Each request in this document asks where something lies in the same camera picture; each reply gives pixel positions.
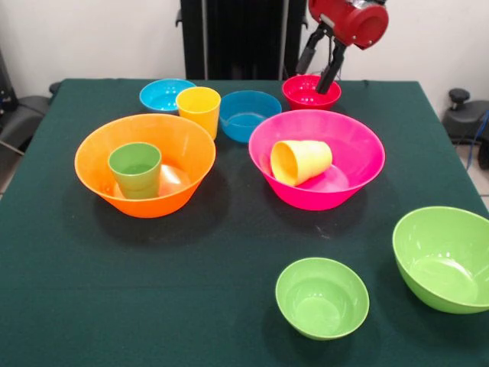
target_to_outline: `pink bowl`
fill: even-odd
[[[326,94],[316,92],[319,75],[297,75],[285,81],[282,93],[290,109],[330,109],[342,96],[342,89],[334,82]]]
[[[270,153],[281,140],[324,141],[333,153],[332,166],[298,187],[275,180]],[[351,117],[320,110],[290,111],[265,120],[251,135],[248,149],[279,198],[305,210],[343,204],[371,182],[385,163],[384,146],[372,130]]]

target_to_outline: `plastic bowl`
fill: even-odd
[[[270,94],[243,90],[222,99],[219,121],[228,137],[248,143],[251,133],[263,120],[281,112],[282,105]]]
[[[270,153],[277,141],[324,141],[332,150],[332,166],[297,187],[275,180]],[[384,167],[381,140],[367,126],[339,113],[297,110],[275,115],[253,132],[250,156],[275,193],[300,209],[325,210],[344,203],[371,182]]]
[[[393,232],[397,267],[413,293],[448,313],[489,310],[489,220],[431,206],[405,215]]]
[[[139,93],[139,100],[153,112],[177,114],[176,96],[187,88],[196,86],[188,80],[163,79],[149,83]]]
[[[161,151],[158,197],[125,199],[108,166],[108,156],[116,148],[137,141],[153,144]],[[134,115],[103,125],[90,134],[76,152],[75,171],[86,187],[121,212],[155,218],[184,206],[214,160],[214,141],[196,123],[173,115]]]
[[[328,258],[304,258],[282,271],[275,287],[280,312],[299,333],[315,340],[353,333],[368,315],[364,282]]]
[[[282,85],[290,109],[330,109],[342,96],[342,88],[333,82],[326,94],[316,92],[319,75],[296,75]]]

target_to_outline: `blue bowl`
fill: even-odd
[[[139,93],[139,100],[154,112],[177,113],[176,96],[187,88],[196,86],[188,80],[163,79],[149,83]]]
[[[282,105],[270,94],[242,90],[222,99],[219,121],[228,137],[248,143],[251,133],[263,120],[281,112]]]

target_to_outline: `yellow cup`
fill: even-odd
[[[270,165],[281,183],[298,186],[326,171],[333,161],[324,141],[278,141],[272,148]]]
[[[180,116],[201,125],[213,139],[217,135],[220,104],[219,93],[204,86],[185,89],[176,97]]]

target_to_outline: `dark green cloth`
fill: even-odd
[[[391,236],[401,216],[447,205],[487,215],[418,83],[342,82],[335,107],[378,133],[382,174],[337,209],[280,201],[246,145],[220,132],[188,205],[134,219],[89,192],[73,157],[94,129],[143,112],[145,80],[67,80],[0,201],[0,365],[489,365],[489,313],[431,310],[404,285]],[[279,82],[197,82],[222,95]],[[333,258],[368,287],[364,325],[318,343],[282,318],[289,263]]]

